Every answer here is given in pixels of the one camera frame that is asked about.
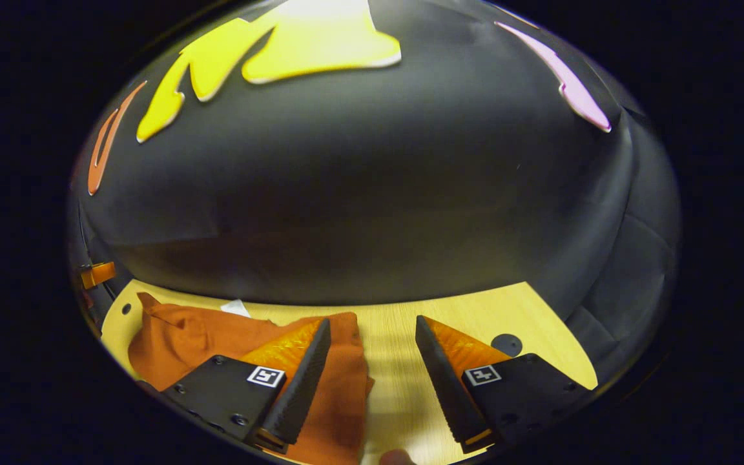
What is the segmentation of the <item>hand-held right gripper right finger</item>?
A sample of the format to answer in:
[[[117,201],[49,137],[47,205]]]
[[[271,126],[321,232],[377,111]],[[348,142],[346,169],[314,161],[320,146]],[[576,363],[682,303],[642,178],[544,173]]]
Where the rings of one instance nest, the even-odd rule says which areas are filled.
[[[508,357],[454,327],[417,316],[418,350],[464,453],[518,445],[562,421],[592,391],[520,339],[521,353]]]

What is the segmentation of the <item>black backdrop cloth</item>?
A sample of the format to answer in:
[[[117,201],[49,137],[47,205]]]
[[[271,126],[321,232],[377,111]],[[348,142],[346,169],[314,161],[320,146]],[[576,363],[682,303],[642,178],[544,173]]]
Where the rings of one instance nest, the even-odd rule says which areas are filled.
[[[198,21],[112,98],[65,209],[70,263],[266,304],[526,282],[602,386],[677,274],[659,135],[607,67],[484,0],[261,0]]]

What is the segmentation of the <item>orange button shirt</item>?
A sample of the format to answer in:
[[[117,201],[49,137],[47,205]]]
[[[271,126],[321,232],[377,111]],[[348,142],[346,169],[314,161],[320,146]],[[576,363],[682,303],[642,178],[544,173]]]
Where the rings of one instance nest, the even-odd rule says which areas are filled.
[[[214,355],[238,358],[312,322],[286,325],[222,310],[164,304],[140,293],[142,327],[130,342],[130,364],[163,391]],[[329,315],[331,347],[298,441],[287,456],[312,465],[360,465],[367,400],[374,386],[364,359],[357,316]]]

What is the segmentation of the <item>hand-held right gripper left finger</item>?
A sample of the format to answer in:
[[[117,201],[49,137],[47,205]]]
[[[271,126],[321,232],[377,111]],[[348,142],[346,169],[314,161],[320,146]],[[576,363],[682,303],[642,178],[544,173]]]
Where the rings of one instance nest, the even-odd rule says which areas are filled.
[[[298,441],[330,347],[331,322],[317,318],[243,356],[210,356],[161,399],[227,440],[284,454]]]

